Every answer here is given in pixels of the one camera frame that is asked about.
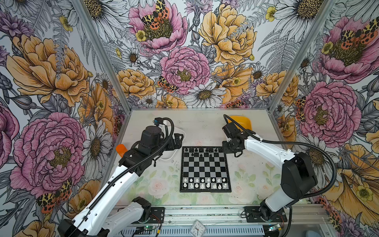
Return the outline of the white plastic tray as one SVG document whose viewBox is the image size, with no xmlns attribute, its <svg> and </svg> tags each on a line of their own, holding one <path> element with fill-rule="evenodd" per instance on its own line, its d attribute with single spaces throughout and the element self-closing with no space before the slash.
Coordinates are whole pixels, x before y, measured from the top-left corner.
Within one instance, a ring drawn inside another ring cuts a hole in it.
<svg viewBox="0 0 379 237">
<path fill-rule="evenodd" d="M 184 130 L 180 128 L 174 128 L 174 134 L 167 144 L 165 150 L 162 153 L 160 159 L 163 161 L 169 161 L 174 158 L 174 156 L 180 151 L 182 148 L 183 142 L 186 138 L 186 133 Z"/>
</svg>

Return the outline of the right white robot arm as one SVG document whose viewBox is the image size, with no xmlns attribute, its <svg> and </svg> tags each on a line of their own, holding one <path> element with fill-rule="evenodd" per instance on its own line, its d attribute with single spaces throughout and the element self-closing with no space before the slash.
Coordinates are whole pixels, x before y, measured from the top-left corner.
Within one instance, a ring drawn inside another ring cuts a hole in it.
<svg viewBox="0 0 379 237">
<path fill-rule="evenodd" d="M 265 198 L 260 204 L 260 217 L 270 221 L 283 210 L 298 202 L 318 184 L 318 180 L 309 156 L 284 150 L 272 142 L 260 137 L 254 138 L 247 131 L 241 131 L 230 122 L 223 127 L 228 141 L 223 141 L 225 154 L 234 154 L 237 158 L 244 150 L 260 155 L 272 165 L 281 169 L 281 183 L 278 190 Z"/>
</svg>

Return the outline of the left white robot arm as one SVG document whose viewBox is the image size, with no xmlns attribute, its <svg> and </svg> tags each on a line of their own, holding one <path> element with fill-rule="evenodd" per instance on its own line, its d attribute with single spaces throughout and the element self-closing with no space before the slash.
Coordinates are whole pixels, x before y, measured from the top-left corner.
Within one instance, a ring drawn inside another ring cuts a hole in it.
<svg viewBox="0 0 379 237">
<path fill-rule="evenodd" d="M 161 156 L 175 154 L 185 137 L 183 130 L 173 126 L 147 126 L 140 141 L 123 154 L 114 173 L 94 199 L 73 219 L 65 219 L 59 224 L 60 236 L 113 237 L 130 224 L 147 223 L 156 218 L 151 203 L 142 197 L 136 197 L 115 214 L 111 211 L 143 172 Z"/>
</svg>

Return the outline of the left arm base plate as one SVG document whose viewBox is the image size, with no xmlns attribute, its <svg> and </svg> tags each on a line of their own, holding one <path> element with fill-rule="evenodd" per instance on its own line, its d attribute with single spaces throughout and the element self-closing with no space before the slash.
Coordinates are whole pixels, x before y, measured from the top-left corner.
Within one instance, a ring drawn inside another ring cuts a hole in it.
<svg viewBox="0 0 379 237">
<path fill-rule="evenodd" d="M 164 207 L 148 207 L 144 210 L 140 223 L 162 224 L 165 217 Z"/>
</svg>

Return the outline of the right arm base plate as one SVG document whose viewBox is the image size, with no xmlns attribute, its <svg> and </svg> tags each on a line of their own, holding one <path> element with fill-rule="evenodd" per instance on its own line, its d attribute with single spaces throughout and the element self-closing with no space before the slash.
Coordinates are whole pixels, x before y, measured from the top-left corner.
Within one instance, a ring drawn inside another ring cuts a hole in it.
<svg viewBox="0 0 379 237">
<path fill-rule="evenodd" d="M 268 207 L 245 206 L 241 216 L 244 216 L 248 223 L 284 223 L 288 221 L 284 208 L 273 212 Z"/>
</svg>

